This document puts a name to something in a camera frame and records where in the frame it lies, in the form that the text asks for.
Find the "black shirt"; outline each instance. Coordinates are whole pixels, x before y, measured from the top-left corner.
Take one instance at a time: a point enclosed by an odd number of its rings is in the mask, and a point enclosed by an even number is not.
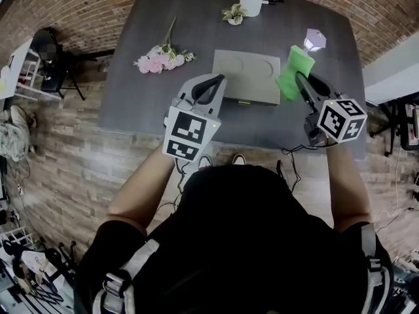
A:
[[[149,235],[160,247],[133,280],[136,311],[360,313],[367,291],[363,224],[331,229],[261,167],[199,171],[177,211]],[[105,274],[145,241],[125,222],[101,225],[77,273],[76,314],[91,312]],[[379,242],[377,255],[390,268]]]

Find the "green cloth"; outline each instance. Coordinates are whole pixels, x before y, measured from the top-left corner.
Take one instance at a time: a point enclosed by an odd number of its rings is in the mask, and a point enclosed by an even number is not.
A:
[[[314,62],[314,59],[297,45],[293,45],[291,47],[287,67],[275,80],[286,100],[294,101],[299,98],[300,90],[295,82],[295,74],[297,72],[301,72],[304,76],[306,76],[306,78],[308,78]]]

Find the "flower stem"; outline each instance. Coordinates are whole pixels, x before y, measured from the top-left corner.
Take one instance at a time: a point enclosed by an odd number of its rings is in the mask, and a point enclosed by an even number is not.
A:
[[[167,44],[167,43],[171,44],[170,37],[172,36],[172,29],[173,29],[173,26],[175,25],[175,21],[176,21],[176,16],[173,19],[172,25],[170,26],[170,28],[169,28],[169,30],[168,30],[168,32],[167,32],[167,34],[166,34],[166,36],[163,40],[163,44]]]

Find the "red brick wall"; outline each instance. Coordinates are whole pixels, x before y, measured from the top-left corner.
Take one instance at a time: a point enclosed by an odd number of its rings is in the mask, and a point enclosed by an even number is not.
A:
[[[0,8],[0,60],[46,26],[76,54],[114,48],[134,1],[8,0]],[[350,19],[363,65],[419,30],[419,0],[309,1]]]

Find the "hexagonal lamp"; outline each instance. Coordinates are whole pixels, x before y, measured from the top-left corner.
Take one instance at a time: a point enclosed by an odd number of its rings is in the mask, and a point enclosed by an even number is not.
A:
[[[326,37],[320,30],[307,29],[306,39],[304,40],[304,52],[318,51],[326,47]]]

